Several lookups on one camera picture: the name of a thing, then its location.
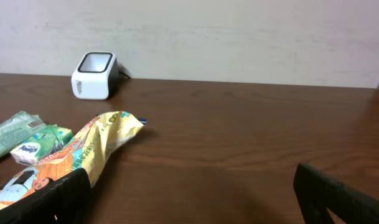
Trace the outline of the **yellow snack chip bag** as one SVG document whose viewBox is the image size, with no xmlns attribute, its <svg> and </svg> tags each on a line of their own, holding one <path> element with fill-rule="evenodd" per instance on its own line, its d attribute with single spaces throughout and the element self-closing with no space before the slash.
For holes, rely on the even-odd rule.
<svg viewBox="0 0 379 224">
<path fill-rule="evenodd" d="M 60 151 L 16 174 L 0 186 L 0 210 L 83 168 L 94 186 L 110 155 L 146 125 L 127 111 L 100 114 Z"/>
</svg>

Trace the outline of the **light green wipes packet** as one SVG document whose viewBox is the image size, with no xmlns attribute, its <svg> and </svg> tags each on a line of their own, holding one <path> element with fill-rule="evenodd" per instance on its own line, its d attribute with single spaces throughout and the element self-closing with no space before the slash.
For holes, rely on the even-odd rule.
<svg viewBox="0 0 379 224">
<path fill-rule="evenodd" d="M 47 125 L 38 115 L 20 111 L 0 124 L 0 157 Z"/>
</svg>

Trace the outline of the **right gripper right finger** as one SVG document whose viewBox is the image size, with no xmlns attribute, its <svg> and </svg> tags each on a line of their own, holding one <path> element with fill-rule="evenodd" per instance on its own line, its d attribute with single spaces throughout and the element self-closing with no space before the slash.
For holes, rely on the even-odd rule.
<svg viewBox="0 0 379 224">
<path fill-rule="evenodd" d="M 306 223 L 333 223 L 330 213 L 345 223 L 379 223 L 378 200 L 308 164 L 298 164 L 293 187 Z"/>
</svg>

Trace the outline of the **teal tissue pack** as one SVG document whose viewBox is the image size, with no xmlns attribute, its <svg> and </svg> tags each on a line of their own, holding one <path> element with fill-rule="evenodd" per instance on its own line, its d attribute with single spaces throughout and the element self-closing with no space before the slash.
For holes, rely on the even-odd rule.
<svg viewBox="0 0 379 224">
<path fill-rule="evenodd" d="M 73 138 L 71 129 L 48 125 L 16 146 L 11 156 L 19 164 L 33 166 L 45 157 L 62 150 Z"/>
</svg>

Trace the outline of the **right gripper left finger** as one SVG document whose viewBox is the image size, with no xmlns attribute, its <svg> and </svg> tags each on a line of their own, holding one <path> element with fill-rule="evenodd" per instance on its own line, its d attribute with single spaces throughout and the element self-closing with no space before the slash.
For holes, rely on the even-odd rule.
<svg viewBox="0 0 379 224">
<path fill-rule="evenodd" d="M 2 223 L 83 223 L 91 185 L 79 168 L 0 210 Z"/>
</svg>

